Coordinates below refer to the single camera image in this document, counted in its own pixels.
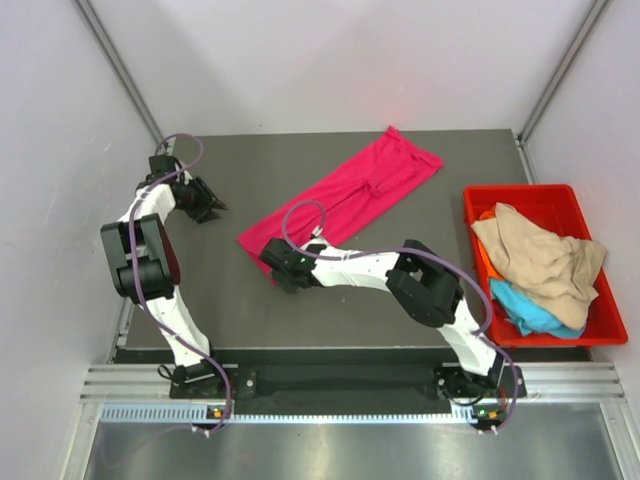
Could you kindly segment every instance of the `metal floor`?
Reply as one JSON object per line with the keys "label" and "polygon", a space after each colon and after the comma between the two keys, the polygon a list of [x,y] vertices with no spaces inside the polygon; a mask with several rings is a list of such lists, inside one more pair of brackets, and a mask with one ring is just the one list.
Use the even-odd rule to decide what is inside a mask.
{"label": "metal floor", "polygon": [[[401,246],[413,238],[471,271],[462,190],[467,185],[527,183],[513,135],[508,130],[405,134],[439,155],[444,167],[345,247]],[[444,344],[438,332],[412,322],[383,292],[335,287],[287,295],[270,284],[236,242],[241,232],[379,136],[370,132],[203,137],[207,152],[196,173],[230,210],[222,212],[221,220],[201,226],[176,212],[166,226],[182,269],[184,300],[215,347]],[[187,140],[176,145],[175,154],[184,162],[195,153],[196,146]],[[127,347],[166,348],[166,343],[136,311]]]}
{"label": "metal floor", "polygon": [[158,424],[102,424],[85,480],[616,480],[598,405],[518,405],[497,438],[437,425],[229,425],[206,440]]}

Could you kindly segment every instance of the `pink pants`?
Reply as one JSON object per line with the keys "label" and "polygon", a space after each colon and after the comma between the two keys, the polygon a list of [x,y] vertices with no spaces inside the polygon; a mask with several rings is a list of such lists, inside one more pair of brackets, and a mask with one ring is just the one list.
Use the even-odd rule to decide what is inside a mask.
{"label": "pink pants", "polygon": [[[241,234],[238,242],[269,274],[271,269],[258,256],[270,239],[282,238],[282,220],[296,203],[316,200],[324,205],[327,221],[322,235],[332,245],[340,245],[431,178],[442,165],[440,158],[389,127],[374,143]],[[289,217],[287,232],[297,245],[303,245],[320,220],[317,207],[301,207]]]}

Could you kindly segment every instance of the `white robotic arm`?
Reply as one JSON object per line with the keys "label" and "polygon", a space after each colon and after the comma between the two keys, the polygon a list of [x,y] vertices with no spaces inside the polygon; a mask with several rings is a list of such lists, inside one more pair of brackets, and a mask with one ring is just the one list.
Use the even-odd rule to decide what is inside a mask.
{"label": "white robotic arm", "polygon": [[[176,337],[209,353],[207,337],[194,323],[180,294],[180,267],[171,243],[164,230],[164,223],[174,209],[184,210],[197,223],[219,218],[213,209],[226,209],[206,184],[188,172],[155,187],[158,178],[180,168],[174,157],[158,155],[149,159],[151,174],[138,185],[136,199],[127,212],[115,223],[104,225],[101,230],[109,269],[118,293],[140,306],[133,281],[131,256],[138,258],[138,267],[145,303],[155,319],[168,330],[161,332],[169,343],[177,367],[198,370],[203,357],[186,348]],[[136,210],[136,248],[129,245],[127,234],[131,210],[144,195],[144,201]]]}
{"label": "white robotic arm", "polygon": [[[441,322],[439,321],[439,318],[434,318],[433,323],[431,323],[426,318],[419,318],[421,316],[419,309],[407,308],[407,305],[402,301],[402,298],[399,298],[398,296],[399,293],[403,293],[398,292],[398,290],[402,290],[403,287],[398,282],[395,284],[393,283],[392,279],[389,277],[389,272],[396,271],[401,275],[404,274],[402,275],[404,278],[400,279],[400,283],[410,280],[412,281],[413,286],[419,287],[416,292],[405,292],[410,297],[421,295],[423,290],[425,293],[428,293],[425,282],[421,284],[420,279],[416,278],[418,273],[434,276],[436,275],[436,272],[399,271],[399,266],[400,269],[404,268],[402,266],[403,254],[379,253],[364,257],[350,258],[361,252],[355,250],[340,250],[333,247],[321,236],[318,230],[314,232],[312,240],[302,248],[314,253],[320,252],[321,256],[344,258],[344,261],[312,259],[311,257],[304,257],[301,254],[300,256],[296,256],[295,252],[289,252],[288,250],[290,250],[290,247],[282,242],[283,241],[279,239],[272,240],[270,245],[267,245],[263,250],[261,260],[274,269],[274,279],[288,291],[292,290],[291,287],[293,286],[292,284],[295,283],[296,275],[304,272],[304,275],[306,275],[307,278],[311,277],[313,279],[311,282],[308,282],[309,286],[334,287],[337,285],[350,285],[354,287],[375,288],[377,290],[392,293],[396,298],[398,298],[400,303],[407,310],[407,313],[409,313],[414,320],[428,326],[432,326],[442,334],[444,339],[458,356],[460,366],[463,370],[483,377],[489,375],[496,360],[496,352],[483,341],[484,334],[476,336],[472,333],[478,329],[478,324],[471,315],[469,306],[461,294],[457,279],[455,279],[452,274],[448,272],[445,273],[444,275],[448,275],[449,278],[443,279],[444,281],[455,279],[454,282],[449,281],[448,284],[445,285],[448,287],[448,292],[450,292],[450,298],[445,298],[445,303],[448,303],[446,307],[450,307],[451,311],[442,313],[444,313],[445,316],[447,313],[451,314],[448,318],[450,323],[446,320]],[[413,260],[414,265],[419,261],[419,259],[409,260]],[[303,266],[302,270],[298,270],[299,265],[296,265],[297,262],[301,262],[301,265]],[[302,281],[302,284],[299,284],[298,286],[304,287],[304,281]],[[422,312],[424,316],[429,317],[433,315],[439,317],[439,315],[436,315],[439,312],[432,309],[432,297],[426,295],[425,302],[427,303],[426,309]]]}

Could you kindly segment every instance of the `clothing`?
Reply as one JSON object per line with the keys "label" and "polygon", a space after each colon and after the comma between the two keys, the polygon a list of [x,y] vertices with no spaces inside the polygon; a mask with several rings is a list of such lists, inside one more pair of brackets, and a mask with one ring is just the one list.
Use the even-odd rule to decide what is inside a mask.
{"label": "clothing", "polygon": [[[487,220],[489,218],[496,218],[495,208],[493,207],[491,210],[487,210],[486,212],[482,212],[480,215],[480,220]],[[489,254],[482,245],[482,242],[478,242],[478,250],[480,250],[480,259],[484,264],[484,267],[487,269],[487,276],[489,278],[497,278],[498,280],[504,280],[504,277],[500,275],[495,268],[493,268],[493,264],[491,260],[489,260]]]}
{"label": "clothing", "polygon": [[[258,256],[271,238],[282,238],[282,220],[296,203],[320,202],[327,211],[322,235],[331,244],[340,245],[422,185],[442,165],[440,158],[389,127],[382,137],[323,180],[242,233],[238,242],[268,274],[270,268]],[[297,245],[303,245],[320,219],[320,212],[313,205],[296,210],[289,218],[289,236]]]}
{"label": "clothing", "polygon": [[491,296],[500,302],[508,320],[518,327],[522,335],[548,333],[558,338],[578,338],[584,333],[585,326],[577,331],[570,329],[529,297],[511,288],[509,282],[491,278],[489,285]]}
{"label": "clothing", "polygon": [[495,214],[472,225],[495,269],[564,325],[583,328],[598,296],[593,282],[606,249],[548,232],[503,203],[496,204]]}

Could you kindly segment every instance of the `purple cable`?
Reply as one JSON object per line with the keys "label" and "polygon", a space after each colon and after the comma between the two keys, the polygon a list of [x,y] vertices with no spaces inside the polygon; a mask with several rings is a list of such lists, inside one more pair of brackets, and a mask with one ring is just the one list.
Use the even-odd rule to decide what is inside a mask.
{"label": "purple cable", "polygon": [[[182,168],[180,168],[179,170],[176,170],[175,172],[171,172],[171,173],[165,175],[164,177],[159,178],[158,180],[153,182],[151,185],[149,185],[149,187],[147,187],[145,189],[145,191],[142,193],[140,198],[134,202],[133,207],[131,208],[131,214],[129,215],[129,244],[131,245],[131,251],[132,252],[136,251],[136,233],[135,233],[136,212],[138,211],[138,208],[140,208],[140,205],[142,205],[142,202],[144,201],[146,196],[149,194],[149,192],[151,190],[153,190],[158,185],[160,185],[160,184],[166,182],[167,180],[170,180],[171,178],[176,177],[176,176],[180,175],[181,173],[183,173],[183,172],[195,167],[198,164],[198,162],[200,162],[202,157],[204,156],[204,150],[205,149],[204,149],[204,144],[202,143],[202,140],[200,140],[198,137],[196,137],[194,135],[191,135],[189,133],[174,133],[173,135],[169,135],[168,137],[164,138],[158,144],[158,146],[156,147],[156,154],[160,151],[160,149],[163,147],[163,145],[165,145],[169,140],[171,140],[173,138],[177,138],[177,137],[187,137],[187,138],[190,138],[192,140],[195,140],[198,143],[198,146],[200,147],[200,152],[198,153],[198,156],[196,157],[196,159],[193,162],[191,162],[190,164],[185,165]],[[180,345],[182,345],[183,347],[185,347],[186,349],[192,351],[193,353],[195,353],[197,355],[201,355],[205,360],[207,360],[211,365],[213,365],[213,367],[218,371],[218,373],[220,374],[220,377],[224,381],[225,393],[226,393],[226,408],[225,408],[224,416],[220,419],[218,424],[211,430],[211,433],[216,432],[217,430],[222,428],[222,425],[224,424],[224,421],[229,418],[229,415],[231,415],[231,383],[229,382],[229,377],[227,377],[227,374],[224,371],[224,369],[222,368],[222,366],[218,362],[216,362],[216,360],[214,358],[212,358],[209,355],[208,352],[203,352],[199,348],[196,348],[193,345],[189,344],[182,337],[180,337],[180,335],[178,335],[171,328],[167,327],[165,324],[163,324],[162,322],[160,322],[157,318],[155,318],[153,316],[153,314],[149,310],[147,302],[146,302],[146,300],[144,298],[144,292],[142,291],[142,284],[140,283],[140,270],[139,270],[139,267],[138,267],[138,257],[136,255],[131,255],[131,266],[133,268],[133,281],[134,281],[135,287],[136,287],[136,295],[138,296],[138,300],[140,301],[140,307],[142,307],[142,309],[149,316],[149,318],[151,318],[151,320],[153,320],[153,322],[161,330],[164,330],[165,332],[167,332],[172,337],[175,337],[176,341]]]}
{"label": "purple cable", "polygon": [[[284,219],[282,220],[282,236],[283,236],[284,240],[296,252],[299,252],[299,253],[301,253],[301,254],[309,257],[309,258],[315,258],[317,260],[339,261],[339,262],[345,261],[345,258],[343,258],[343,257],[334,257],[334,256],[328,256],[328,255],[318,255],[317,253],[308,252],[308,251],[303,250],[302,248],[298,247],[293,242],[293,240],[291,240],[291,237],[289,237],[289,234],[287,233],[287,225],[289,223],[289,218],[291,217],[293,212],[295,212],[298,208],[303,207],[305,205],[314,205],[314,206],[316,206],[316,207],[318,207],[320,209],[320,212],[322,214],[322,220],[320,222],[320,228],[322,229],[324,227],[324,224],[325,224],[325,222],[327,220],[327,211],[325,210],[324,206],[320,202],[317,202],[315,200],[303,200],[301,202],[296,203],[294,206],[292,206],[289,209],[289,211],[287,212],[287,214],[284,216]],[[493,318],[493,309],[491,308],[491,302],[489,301],[489,298],[487,297],[487,295],[482,290],[482,287],[480,287],[480,285],[478,285],[476,283],[476,281],[473,280],[473,278],[471,278],[461,268],[457,267],[456,265],[454,265],[454,264],[448,262],[447,260],[445,260],[445,259],[443,259],[441,257],[438,257],[437,255],[434,255],[432,253],[425,252],[423,250],[418,250],[416,248],[407,248],[407,247],[375,248],[375,249],[365,250],[363,252],[355,253],[353,255],[349,255],[348,258],[349,259],[356,259],[356,258],[368,257],[370,255],[378,255],[380,253],[407,253],[407,254],[410,254],[410,255],[418,255],[420,257],[426,258],[427,260],[434,261],[434,262],[442,265],[443,267],[445,267],[447,270],[449,270],[449,271],[455,273],[456,275],[459,275],[460,277],[462,277],[469,285],[471,285],[471,287],[473,287],[473,289],[476,291],[476,293],[480,296],[480,299],[482,300],[482,303],[484,303],[484,307],[485,307],[485,311],[486,311],[485,320],[482,323],[482,325],[480,326],[480,328],[478,328],[477,330],[474,330],[471,333],[473,333],[475,336],[479,336],[489,328],[489,325],[491,323],[491,319]],[[487,344],[489,347],[493,348],[496,352],[498,352],[500,355],[502,355],[504,357],[504,359],[509,363],[509,366],[511,367],[511,373],[513,374],[513,379],[514,379],[514,382],[515,382],[515,388],[513,390],[513,399],[511,401],[511,408],[509,408],[509,410],[507,412],[507,416],[505,417],[504,421],[500,424],[500,426],[496,427],[495,432],[497,434],[500,431],[502,431],[502,429],[506,426],[506,424],[511,419],[514,407],[516,406],[516,400],[518,398],[518,382],[519,382],[520,379],[519,379],[519,376],[518,376],[518,371],[516,370],[515,363],[513,362],[513,360],[511,359],[511,357],[509,356],[509,354],[507,352],[502,350],[497,345],[494,345],[493,342],[491,342],[488,338],[486,338],[484,336],[481,337],[480,340],[482,340],[485,344]]]}

